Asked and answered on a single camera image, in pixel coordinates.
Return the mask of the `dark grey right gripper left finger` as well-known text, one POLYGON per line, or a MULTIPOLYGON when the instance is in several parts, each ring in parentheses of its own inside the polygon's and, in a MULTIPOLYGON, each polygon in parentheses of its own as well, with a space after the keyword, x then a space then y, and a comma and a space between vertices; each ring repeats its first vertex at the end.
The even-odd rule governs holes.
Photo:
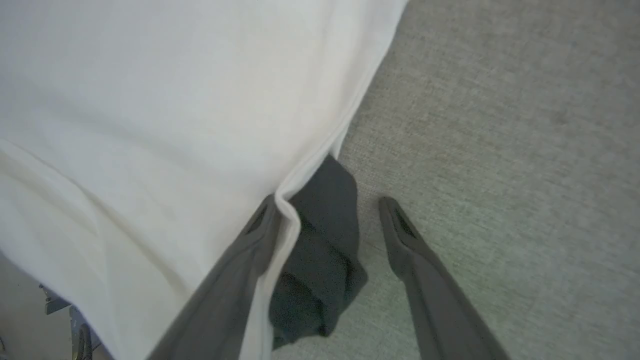
POLYGON ((239 360, 258 279, 270 265, 280 226, 281 215, 270 194, 147 360, 239 360))

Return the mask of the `white and black T-shirt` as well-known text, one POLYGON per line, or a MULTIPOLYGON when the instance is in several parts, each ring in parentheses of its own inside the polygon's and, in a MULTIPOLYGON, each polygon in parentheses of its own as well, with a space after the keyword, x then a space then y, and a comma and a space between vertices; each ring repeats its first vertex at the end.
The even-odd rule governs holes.
POLYGON ((269 195, 240 360, 271 360, 290 204, 409 0, 0 0, 0 253, 144 360, 269 195))

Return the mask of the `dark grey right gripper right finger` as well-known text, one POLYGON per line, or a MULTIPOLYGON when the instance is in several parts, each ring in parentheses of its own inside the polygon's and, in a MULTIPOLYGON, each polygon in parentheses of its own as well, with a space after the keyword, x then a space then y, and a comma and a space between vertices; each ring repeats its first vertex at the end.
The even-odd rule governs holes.
POLYGON ((421 360, 510 360, 394 198, 378 201, 387 258, 402 280, 421 360))

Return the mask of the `grey fabric sofa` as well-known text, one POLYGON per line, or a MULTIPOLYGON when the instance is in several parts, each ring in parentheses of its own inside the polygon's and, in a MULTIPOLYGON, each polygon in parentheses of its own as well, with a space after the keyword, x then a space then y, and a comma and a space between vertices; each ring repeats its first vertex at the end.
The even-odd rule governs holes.
POLYGON ((410 0, 339 158, 369 279, 273 360, 420 360, 383 195, 512 360, 640 360, 640 0, 410 0))

